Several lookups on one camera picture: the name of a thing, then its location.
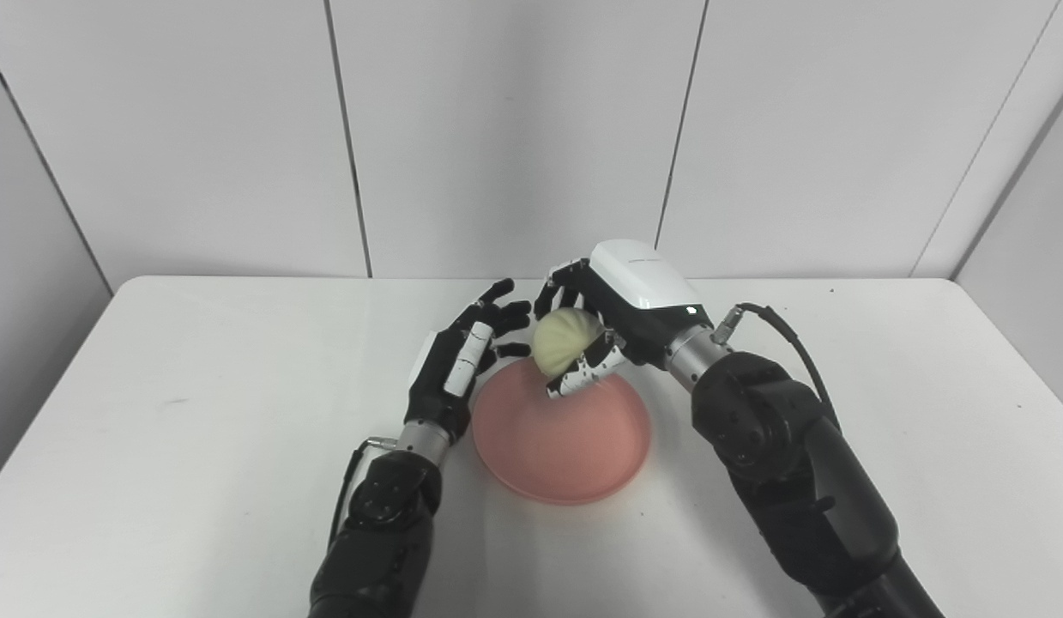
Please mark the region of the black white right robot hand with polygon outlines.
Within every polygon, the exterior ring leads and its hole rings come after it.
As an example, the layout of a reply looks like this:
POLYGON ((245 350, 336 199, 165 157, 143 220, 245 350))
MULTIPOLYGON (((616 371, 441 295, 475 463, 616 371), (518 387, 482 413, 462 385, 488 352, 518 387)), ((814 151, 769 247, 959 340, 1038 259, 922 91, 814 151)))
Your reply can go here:
POLYGON ((613 375, 625 363, 673 375, 687 392, 726 355, 713 343, 713 321, 699 294, 648 243, 610 239, 590 257, 551 271, 534 301, 536 319, 558 308, 581 310, 602 328, 561 375, 547 381, 558 399, 613 375))

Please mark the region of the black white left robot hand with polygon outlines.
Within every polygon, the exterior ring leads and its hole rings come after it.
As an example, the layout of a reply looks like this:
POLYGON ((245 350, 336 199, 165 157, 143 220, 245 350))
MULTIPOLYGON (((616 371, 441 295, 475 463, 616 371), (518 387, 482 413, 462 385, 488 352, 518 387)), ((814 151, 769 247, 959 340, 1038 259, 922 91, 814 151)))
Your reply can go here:
POLYGON ((409 386, 406 425, 437 427, 449 445, 456 445, 471 422, 471 395, 479 375, 499 360, 532 355, 527 343, 496 343, 530 324, 530 301, 497 303, 514 288, 514 279, 500 279, 449 327, 432 334, 409 386))

